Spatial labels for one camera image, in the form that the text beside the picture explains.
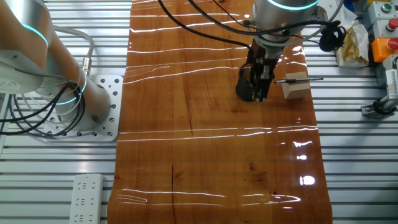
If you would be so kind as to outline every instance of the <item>metal mounting plate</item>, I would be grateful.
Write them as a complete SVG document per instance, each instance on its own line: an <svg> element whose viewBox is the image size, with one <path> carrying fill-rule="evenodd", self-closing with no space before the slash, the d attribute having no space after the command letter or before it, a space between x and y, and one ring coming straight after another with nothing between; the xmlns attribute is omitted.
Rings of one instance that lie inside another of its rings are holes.
<svg viewBox="0 0 398 224"><path fill-rule="evenodd" d="M100 124L97 128L92 131L70 131L66 136L59 136L52 139L45 139L48 142L110 142L116 139L119 131L119 115L122 102L122 87L123 77L116 75L92 75L90 79L100 84L108 91L111 97L111 108L108 117L105 121ZM51 116L55 118L55 122L59 122L57 116ZM44 132L51 131L57 133L63 129L62 125L54 124L49 120L44 124Z"/></svg>

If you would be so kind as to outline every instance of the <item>electrical outlet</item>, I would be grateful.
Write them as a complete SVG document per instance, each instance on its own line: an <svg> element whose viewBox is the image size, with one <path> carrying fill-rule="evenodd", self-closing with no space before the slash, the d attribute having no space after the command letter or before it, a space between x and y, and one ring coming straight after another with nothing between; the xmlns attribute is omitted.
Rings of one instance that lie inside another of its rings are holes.
<svg viewBox="0 0 398 224"><path fill-rule="evenodd" d="M102 203L101 174L76 175L69 224L99 224Z"/></svg>

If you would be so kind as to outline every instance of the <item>teal light ring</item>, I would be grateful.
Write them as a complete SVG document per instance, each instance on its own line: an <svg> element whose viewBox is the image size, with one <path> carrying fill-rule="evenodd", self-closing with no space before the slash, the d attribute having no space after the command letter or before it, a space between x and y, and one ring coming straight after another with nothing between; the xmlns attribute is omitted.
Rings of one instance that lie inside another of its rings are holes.
<svg viewBox="0 0 398 224"><path fill-rule="evenodd" d="M85 85L83 86L83 89L81 90L81 93L79 93L79 96L84 92L84 90L85 90L85 88L86 88L86 85L87 85L87 76L86 75L84 75L85 76ZM75 101L76 100L76 97L74 97L73 99L71 99L70 101L67 101L67 102L64 102L64 103L57 103L57 105L65 105L65 104L68 104L68 103L71 103L71 102L73 102L73 101Z"/></svg>
<svg viewBox="0 0 398 224"><path fill-rule="evenodd" d="M37 35L39 35L41 38L43 38L43 40L45 41L45 43L47 44L47 47L49 47L49 42L47 41L47 39L43 36L43 34L41 34L39 31L37 31L36 29L34 29L31 26L28 26L26 24L21 23L26 29L29 29L30 31L35 32Z"/></svg>
<svg viewBox="0 0 398 224"><path fill-rule="evenodd" d="M268 2L273 4L274 6L277 6L277 7L281 8L281 9L286 9L286 10L291 10L291 11L300 11L300 10L311 8L312 6L318 4L319 0L315 1L312 4L309 4L307 6L301 6L301 7L285 6L285 5L282 5L282 4L279 4L279 3L275 2L274 0L268 0Z"/></svg>

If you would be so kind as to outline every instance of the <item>wooden board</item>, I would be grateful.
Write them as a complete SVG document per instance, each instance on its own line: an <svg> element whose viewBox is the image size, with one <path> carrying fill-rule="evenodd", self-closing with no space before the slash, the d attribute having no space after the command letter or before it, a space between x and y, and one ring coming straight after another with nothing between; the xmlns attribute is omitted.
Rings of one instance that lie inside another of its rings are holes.
<svg viewBox="0 0 398 224"><path fill-rule="evenodd" d="M186 25L250 44L183 0L164 1ZM252 1L223 6L239 20ZM206 12L238 27L213 2ZM312 97L265 103L235 94L248 50L174 24L157 1L133 1L116 172L108 223L331 223ZM306 72L302 46L275 71Z"/></svg>

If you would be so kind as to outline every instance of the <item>red emergency stop button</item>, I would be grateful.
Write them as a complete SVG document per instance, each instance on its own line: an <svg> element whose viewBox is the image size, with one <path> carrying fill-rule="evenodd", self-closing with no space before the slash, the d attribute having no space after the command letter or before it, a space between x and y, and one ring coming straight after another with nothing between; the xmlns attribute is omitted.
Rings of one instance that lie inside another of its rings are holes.
<svg viewBox="0 0 398 224"><path fill-rule="evenodd" d="M388 41L388 49L391 51L398 50L398 38L393 38Z"/></svg>
<svg viewBox="0 0 398 224"><path fill-rule="evenodd" d="M390 19L388 25L386 26L386 29L390 32L393 32L396 28L398 28L398 19L397 18Z"/></svg>

